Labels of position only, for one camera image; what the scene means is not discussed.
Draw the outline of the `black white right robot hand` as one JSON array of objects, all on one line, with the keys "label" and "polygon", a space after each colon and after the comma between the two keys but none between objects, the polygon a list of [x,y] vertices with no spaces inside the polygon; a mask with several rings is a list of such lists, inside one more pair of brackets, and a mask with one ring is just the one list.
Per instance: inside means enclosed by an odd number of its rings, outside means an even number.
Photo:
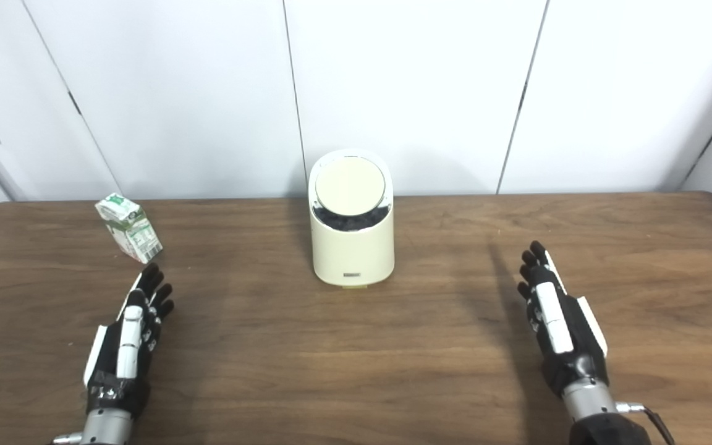
[{"label": "black white right robot hand", "polygon": [[522,253],[517,291],[543,357],[541,372],[561,396],[581,380],[609,384],[605,341],[584,297],[571,296],[548,249],[533,240]]}]

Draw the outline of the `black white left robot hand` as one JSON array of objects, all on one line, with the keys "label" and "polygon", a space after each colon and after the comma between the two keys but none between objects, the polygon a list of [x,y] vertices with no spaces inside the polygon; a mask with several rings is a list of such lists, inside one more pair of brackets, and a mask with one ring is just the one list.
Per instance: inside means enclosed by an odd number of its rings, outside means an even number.
[{"label": "black white left robot hand", "polygon": [[172,285],[155,263],[138,274],[121,312],[108,326],[99,326],[83,375],[85,411],[118,409],[133,419],[149,402],[149,369],[161,337],[162,322],[174,310]]}]

